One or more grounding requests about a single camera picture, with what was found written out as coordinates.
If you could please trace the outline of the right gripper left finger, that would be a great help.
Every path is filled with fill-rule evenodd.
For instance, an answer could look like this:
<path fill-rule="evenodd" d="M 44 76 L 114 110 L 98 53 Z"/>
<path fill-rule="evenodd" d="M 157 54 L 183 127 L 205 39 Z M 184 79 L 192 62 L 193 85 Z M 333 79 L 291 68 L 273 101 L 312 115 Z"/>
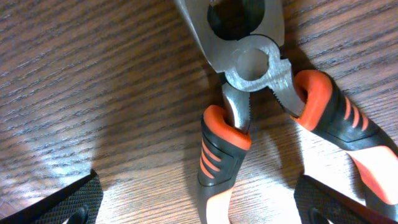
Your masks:
<path fill-rule="evenodd" d="M 1 224 L 95 224 L 102 200 L 103 189 L 100 178 L 94 170 L 90 170 L 89 175 L 33 205 L 1 219 Z"/>

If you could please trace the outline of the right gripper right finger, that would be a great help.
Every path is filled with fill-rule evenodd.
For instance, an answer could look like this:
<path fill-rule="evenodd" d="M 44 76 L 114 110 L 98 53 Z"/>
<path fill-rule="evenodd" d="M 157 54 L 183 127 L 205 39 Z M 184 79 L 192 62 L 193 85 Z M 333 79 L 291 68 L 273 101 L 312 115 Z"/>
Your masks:
<path fill-rule="evenodd" d="M 294 199 L 302 224 L 397 223 L 308 175 L 298 178 Z"/>

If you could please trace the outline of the orange-black long nose pliers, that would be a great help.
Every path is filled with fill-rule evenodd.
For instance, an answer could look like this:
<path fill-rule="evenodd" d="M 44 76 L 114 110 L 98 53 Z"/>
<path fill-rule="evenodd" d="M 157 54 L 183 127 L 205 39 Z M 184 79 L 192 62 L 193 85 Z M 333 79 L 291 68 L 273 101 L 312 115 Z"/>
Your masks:
<path fill-rule="evenodd" d="M 366 190 L 365 207 L 397 221 L 397 144 L 319 70 L 294 73 L 282 56 L 280 1 L 176 0 L 196 43 L 220 76 L 223 106 L 201 118 L 197 210 L 229 223 L 238 172 L 251 148 L 250 95 L 268 89 L 301 127 L 344 150 Z"/>

